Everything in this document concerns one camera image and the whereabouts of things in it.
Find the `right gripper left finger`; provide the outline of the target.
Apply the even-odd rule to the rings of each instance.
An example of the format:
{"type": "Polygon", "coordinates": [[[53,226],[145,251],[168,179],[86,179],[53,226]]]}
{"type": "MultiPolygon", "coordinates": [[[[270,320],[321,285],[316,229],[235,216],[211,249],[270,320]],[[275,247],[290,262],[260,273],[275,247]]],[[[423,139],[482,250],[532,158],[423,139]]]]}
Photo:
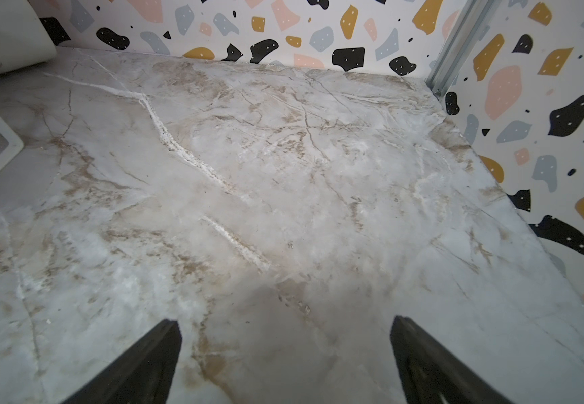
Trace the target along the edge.
{"type": "Polygon", "coordinates": [[[165,403],[182,334],[178,322],[162,320],[66,403],[165,403]]]}

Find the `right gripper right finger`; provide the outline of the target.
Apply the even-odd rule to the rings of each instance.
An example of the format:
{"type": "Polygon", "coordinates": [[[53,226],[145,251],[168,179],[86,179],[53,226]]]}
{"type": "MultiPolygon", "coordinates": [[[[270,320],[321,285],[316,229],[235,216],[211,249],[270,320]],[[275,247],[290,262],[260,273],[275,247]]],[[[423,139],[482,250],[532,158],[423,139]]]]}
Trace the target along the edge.
{"type": "Polygon", "coordinates": [[[408,403],[508,403],[411,318],[396,316],[390,343],[408,403]]]}

